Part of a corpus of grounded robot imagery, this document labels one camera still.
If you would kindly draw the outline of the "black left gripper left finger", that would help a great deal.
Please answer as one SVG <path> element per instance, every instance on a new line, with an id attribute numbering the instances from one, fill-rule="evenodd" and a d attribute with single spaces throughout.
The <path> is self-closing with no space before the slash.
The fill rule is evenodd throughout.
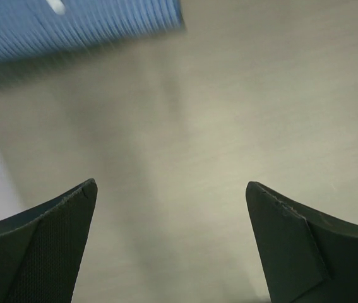
<path id="1" fill-rule="evenodd" d="M 97 200 L 94 179 L 0 220 L 0 302 L 71 302 Z"/>

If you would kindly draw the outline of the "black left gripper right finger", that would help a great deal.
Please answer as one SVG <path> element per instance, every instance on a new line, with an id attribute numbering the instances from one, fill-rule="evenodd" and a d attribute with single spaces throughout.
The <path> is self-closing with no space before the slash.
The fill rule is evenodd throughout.
<path id="1" fill-rule="evenodd" d="M 358 302 L 358 225 L 259 182 L 246 202 L 272 302 Z"/>

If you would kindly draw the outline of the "blue plaid long sleeve shirt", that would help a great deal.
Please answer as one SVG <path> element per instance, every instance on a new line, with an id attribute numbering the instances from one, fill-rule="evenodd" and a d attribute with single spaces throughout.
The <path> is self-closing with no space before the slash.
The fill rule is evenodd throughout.
<path id="1" fill-rule="evenodd" d="M 0 1 L 0 63 L 181 28 L 180 1 Z"/>

